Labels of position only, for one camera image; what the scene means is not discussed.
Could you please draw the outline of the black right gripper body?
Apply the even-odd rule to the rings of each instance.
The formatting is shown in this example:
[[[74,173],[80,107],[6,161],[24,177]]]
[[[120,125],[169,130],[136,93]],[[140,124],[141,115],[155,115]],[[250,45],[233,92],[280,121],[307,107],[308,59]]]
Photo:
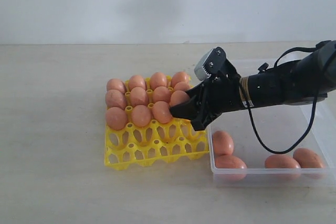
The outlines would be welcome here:
[[[241,75],[228,60],[217,74],[207,79],[211,79],[213,84],[205,101],[213,111],[224,113],[252,107],[252,100],[241,82]]]

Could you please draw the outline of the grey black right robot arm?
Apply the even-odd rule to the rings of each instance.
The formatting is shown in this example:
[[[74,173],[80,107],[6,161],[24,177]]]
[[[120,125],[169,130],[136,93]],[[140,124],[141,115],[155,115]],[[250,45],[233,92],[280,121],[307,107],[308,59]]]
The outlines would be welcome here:
[[[265,63],[258,73],[242,77],[221,47],[210,50],[195,67],[200,83],[186,93],[189,100],[170,108],[173,117],[187,119],[195,131],[204,130],[222,113],[274,105],[302,105],[318,101],[335,90],[335,41],[313,48],[287,51],[307,52],[300,60]]]

